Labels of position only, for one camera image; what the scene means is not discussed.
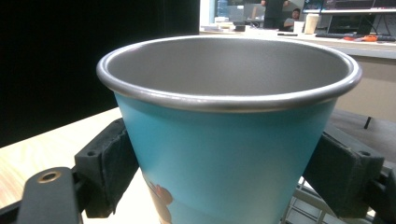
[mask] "dark wall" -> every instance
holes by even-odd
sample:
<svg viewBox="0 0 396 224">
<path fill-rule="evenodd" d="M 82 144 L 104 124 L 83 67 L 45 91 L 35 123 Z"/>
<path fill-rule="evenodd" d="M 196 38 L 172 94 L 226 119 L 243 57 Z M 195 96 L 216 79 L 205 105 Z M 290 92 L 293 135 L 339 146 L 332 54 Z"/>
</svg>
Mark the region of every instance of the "dark wall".
<svg viewBox="0 0 396 224">
<path fill-rule="evenodd" d="M 199 0 L 0 3 L 0 147 L 116 107 L 95 74 L 113 49 L 197 35 Z"/>
</svg>

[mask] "bottle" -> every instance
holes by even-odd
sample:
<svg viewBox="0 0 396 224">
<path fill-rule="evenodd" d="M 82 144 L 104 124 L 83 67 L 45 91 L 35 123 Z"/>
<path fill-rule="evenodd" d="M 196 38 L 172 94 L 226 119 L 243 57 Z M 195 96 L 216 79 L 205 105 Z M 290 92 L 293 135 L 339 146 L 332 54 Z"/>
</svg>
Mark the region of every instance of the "bottle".
<svg viewBox="0 0 396 224">
<path fill-rule="evenodd" d="M 228 0 L 218 1 L 218 17 L 228 17 Z"/>
</svg>

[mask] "printed graphic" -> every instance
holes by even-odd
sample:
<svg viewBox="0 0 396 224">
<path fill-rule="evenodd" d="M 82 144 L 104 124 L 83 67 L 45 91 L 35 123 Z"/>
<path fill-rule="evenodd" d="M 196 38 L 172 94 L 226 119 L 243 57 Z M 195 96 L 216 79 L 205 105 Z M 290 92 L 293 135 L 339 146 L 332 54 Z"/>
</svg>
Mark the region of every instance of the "printed graphic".
<svg viewBox="0 0 396 224">
<path fill-rule="evenodd" d="M 172 224 L 172 215 L 167 207 L 173 201 L 172 194 L 160 185 L 149 183 L 151 198 L 154 201 L 155 208 L 160 216 L 161 224 Z"/>
</svg>

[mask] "white cup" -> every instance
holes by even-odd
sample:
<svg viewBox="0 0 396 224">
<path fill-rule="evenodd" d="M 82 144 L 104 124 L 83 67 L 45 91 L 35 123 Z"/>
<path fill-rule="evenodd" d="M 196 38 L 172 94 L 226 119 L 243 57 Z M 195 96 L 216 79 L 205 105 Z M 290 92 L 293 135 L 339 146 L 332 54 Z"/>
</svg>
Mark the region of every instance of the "white cup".
<svg viewBox="0 0 396 224">
<path fill-rule="evenodd" d="M 315 32 L 315 29 L 317 28 L 318 20 L 319 20 L 318 14 L 308 14 L 306 16 L 304 34 L 312 35 Z"/>
<path fill-rule="evenodd" d="M 295 21 L 293 32 L 295 34 L 300 34 L 303 32 L 303 27 L 304 27 L 304 21 Z"/>
</svg>

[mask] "black holder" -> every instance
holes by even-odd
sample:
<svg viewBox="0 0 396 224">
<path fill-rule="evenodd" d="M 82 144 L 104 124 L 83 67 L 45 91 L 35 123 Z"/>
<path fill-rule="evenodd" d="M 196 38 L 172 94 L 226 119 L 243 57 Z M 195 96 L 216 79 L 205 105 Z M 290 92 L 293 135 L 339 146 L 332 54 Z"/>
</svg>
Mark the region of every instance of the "black holder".
<svg viewBox="0 0 396 224">
<path fill-rule="evenodd" d="M 122 119 L 99 133 L 76 156 L 73 169 L 55 167 L 32 176 L 22 200 L 0 210 L 2 224 L 77 224 L 115 213 L 139 168 Z M 384 158 L 353 137 L 328 126 L 303 177 L 338 217 L 396 223 L 396 169 L 383 172 Z"/>
</svg>

